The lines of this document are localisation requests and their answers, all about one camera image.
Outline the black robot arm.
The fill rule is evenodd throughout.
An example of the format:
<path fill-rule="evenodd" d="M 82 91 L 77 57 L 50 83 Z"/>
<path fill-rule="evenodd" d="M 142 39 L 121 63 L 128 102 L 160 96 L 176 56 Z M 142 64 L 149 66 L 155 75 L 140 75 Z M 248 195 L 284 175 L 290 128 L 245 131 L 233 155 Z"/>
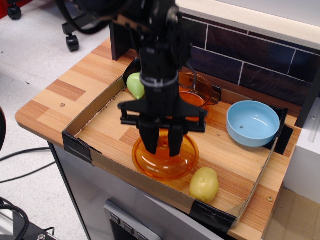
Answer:
<path fill-rule="evenodd" d="M 185 35 L 183 19 L 173 0 L 77 0 L 75 5 L 99 20 L 83 29 L 72 19 L 66 4 L 56 2 L 65 20 L 77 31 L 92 35 L 114 23 L 129 30 L 141 65 L 144 98 L 118 105 L 121 122 L 135 125 L 148 152 L 155 154 L 161 129 L 168 130 L 171 156 L 180 153 L 188 132 L 206 129 L 207 112 L 180 97 L 179 71 L 189 66 L 192 44 Z"/>

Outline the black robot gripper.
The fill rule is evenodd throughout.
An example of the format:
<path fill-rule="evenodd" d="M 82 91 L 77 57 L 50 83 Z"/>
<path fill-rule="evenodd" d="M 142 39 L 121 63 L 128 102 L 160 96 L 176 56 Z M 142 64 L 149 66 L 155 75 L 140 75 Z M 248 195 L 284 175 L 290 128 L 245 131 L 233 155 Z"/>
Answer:
<path fill-rule="evenodd" d="M 141 77 L 140 82 L 144 86 L 144 98 L 119 103 L 120 121 L 139 129 L 144 147 L 151 154 L 157 152 L 160 128 L 169 129 L 169 156 L 175 157 L 180 154 L 184 134 L 206 131 L 208 112 L 182 100 L 178 77 L 160 82 Z"/>

